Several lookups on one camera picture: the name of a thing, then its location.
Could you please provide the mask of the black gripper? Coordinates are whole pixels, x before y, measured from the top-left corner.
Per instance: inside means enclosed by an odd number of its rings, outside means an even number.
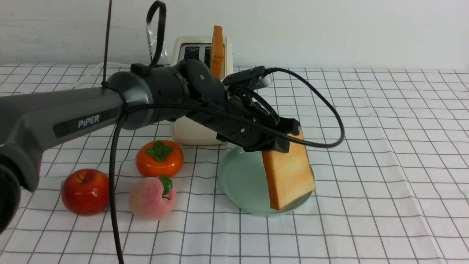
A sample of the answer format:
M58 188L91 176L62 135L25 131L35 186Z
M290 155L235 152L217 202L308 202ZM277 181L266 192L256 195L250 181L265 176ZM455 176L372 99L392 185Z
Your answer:
M229 91L221 80L198 59L184 59L178 63L181 75L188 82L189 93L184 103L207 110L182 110L181 115L217 134L217 139L243 147L245 152L277 151L288 153L290 141L280 139L251 125L242 125L213 112L238 117L283 134L300 134L300 122L294 118L280 118L270 106L262 107L264 100L254 96L253 90L241 87Z

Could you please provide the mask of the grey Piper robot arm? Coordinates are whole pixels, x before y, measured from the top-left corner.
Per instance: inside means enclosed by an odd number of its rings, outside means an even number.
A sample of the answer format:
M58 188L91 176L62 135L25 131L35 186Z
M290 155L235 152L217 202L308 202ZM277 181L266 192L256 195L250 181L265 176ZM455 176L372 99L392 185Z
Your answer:
M37 189L47 149L113 125L131 107L157 109L128 114L123 129L137 130L187 117L217 134L217 139L248 151L288 152L278 134L299 134L299 122L273 118L260 104L230 95L205 63L182 60L171 67L132 65L112 74L107 87L70 89L1 98L1 231L14 218L20 188ZM258 127L277 132L270 134Z

